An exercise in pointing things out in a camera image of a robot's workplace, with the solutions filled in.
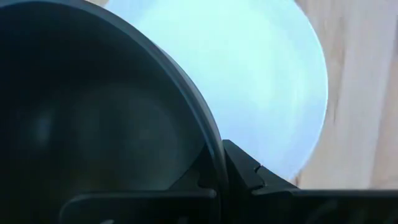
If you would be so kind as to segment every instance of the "wooden surface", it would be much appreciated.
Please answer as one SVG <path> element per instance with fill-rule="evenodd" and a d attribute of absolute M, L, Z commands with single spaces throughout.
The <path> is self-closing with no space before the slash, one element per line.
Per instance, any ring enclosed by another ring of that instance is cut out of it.
<path fill-rule="evenodd" d="M 398 1 L 297 3 L 320 38 L 329 78 L 323 133 L 298 185 L 398 188 Z"/>

